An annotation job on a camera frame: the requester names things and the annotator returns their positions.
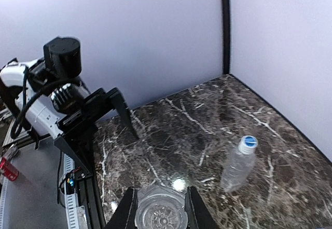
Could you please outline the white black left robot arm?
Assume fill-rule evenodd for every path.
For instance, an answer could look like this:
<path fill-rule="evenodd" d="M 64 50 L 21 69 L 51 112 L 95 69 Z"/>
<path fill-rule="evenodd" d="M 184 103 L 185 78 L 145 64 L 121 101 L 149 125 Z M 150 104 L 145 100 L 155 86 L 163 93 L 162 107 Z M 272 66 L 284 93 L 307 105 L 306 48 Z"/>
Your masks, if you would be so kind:
<path fill-rule="evenodd" d="M 1 69 L 1 99 L 15 117 L 10 136 L 22 130 L 48 134 L 86 176 L 93 174 L 90 141 L 96 121 L 111 110 L 135 134 L 118 88 L 90 92 L 80 78 L 80 42 L 56 37 L 43 47 L 44 56 L 29 62 L 12 59 Z"/>

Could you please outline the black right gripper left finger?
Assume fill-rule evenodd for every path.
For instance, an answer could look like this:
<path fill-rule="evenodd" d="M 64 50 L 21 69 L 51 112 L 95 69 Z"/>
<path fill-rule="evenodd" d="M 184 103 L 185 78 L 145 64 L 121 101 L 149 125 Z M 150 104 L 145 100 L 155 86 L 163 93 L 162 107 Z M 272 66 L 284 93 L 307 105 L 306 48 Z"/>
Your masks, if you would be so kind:
<path fill-rule="evenodd" d="M 137 189 L 129 187 L 118 204 L 105 229 L 135 229 L 137 211 Z"/>

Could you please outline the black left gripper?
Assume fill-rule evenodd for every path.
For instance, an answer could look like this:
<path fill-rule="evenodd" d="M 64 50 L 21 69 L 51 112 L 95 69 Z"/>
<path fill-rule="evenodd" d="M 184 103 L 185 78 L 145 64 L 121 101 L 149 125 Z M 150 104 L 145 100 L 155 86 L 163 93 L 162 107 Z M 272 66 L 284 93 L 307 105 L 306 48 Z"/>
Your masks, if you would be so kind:
<path fill-rule="evenodd" d="M 133 127 L 130 109 L 118 88 L 105 92 L 100 88 L 89 95 L 84 95 L 84 105 L 71 114 L 56 122 L 62 131 L 54 139 L 54 145 L 68 155 L 86 177 L 93 176 L 93 133 L 97 131 L 96 120 L 111 110 L 116 110 L 132 135 L 139 136 Z"/>

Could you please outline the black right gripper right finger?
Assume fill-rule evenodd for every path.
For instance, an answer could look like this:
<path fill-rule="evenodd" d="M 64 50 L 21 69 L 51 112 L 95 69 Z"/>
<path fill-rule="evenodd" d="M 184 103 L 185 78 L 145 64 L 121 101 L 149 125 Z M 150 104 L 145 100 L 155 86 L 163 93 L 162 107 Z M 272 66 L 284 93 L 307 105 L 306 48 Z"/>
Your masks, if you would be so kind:
<path fill-rule="evenodd" d="M 187 188 L 185 207 L 188 217 L 188 227 L 193 229 L 218 229 L 218 225 L 208 211 L 202 197 L 194 186 Z"/>

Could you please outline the black front table rail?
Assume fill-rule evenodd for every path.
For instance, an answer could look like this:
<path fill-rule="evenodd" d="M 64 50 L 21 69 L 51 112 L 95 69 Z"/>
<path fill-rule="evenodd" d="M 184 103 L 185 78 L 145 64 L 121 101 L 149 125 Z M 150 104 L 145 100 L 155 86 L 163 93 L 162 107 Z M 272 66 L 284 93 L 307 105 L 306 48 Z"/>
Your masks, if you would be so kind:
<path fill-rule="evenodd" d="M 106 225 L 102 208 L 97 174 L 95 171 L 93 142 L 89 141 L 88 160 L 92 166 L 92 174 L 88 177 L 79 177 L 77 181 L 79 204 L 86 212 L 88 228 L 104 228 Z"/>

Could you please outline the red can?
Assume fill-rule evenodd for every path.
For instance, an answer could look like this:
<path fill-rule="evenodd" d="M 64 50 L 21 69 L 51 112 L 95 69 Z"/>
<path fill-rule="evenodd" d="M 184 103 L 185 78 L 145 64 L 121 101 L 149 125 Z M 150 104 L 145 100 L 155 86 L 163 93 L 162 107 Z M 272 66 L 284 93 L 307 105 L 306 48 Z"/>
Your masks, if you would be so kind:
<path fill-rule="evenodd" d="M 10 181 L 19 177 L 19 171 L 4 157 L 1 158 L 1 173 Z"/>

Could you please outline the black right corner post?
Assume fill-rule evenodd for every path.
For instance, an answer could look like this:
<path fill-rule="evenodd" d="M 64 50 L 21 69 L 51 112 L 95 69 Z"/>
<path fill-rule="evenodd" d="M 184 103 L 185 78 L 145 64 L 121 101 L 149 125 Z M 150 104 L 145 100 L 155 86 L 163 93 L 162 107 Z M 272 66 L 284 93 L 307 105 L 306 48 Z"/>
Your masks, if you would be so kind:
<path fill-rule="evenodd" d="M 231 23 L 230 0 L 222 0 L 223 17 L 223 74 L 230 73 Z"/>

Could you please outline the clear bottle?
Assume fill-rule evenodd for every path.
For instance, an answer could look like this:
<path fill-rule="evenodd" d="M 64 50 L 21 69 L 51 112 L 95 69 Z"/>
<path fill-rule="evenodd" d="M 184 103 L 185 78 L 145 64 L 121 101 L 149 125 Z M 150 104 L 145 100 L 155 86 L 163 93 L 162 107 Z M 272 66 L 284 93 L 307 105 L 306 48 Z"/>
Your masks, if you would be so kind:
<path fill-rule="evenodd" d="M 185 229 L 188 225 L 183 194 L 167 187 L 153 185 L 137 192 L 137 228 Z"/>
<path fill-rule="evenodd" d="M 228 157 L 220 179 L 220 186 L 224 192 L 231 193 L 244 186 L 255 162 L 255 152 L 246 155 L 239 151 L 238 146 L 234 148 Z"/>

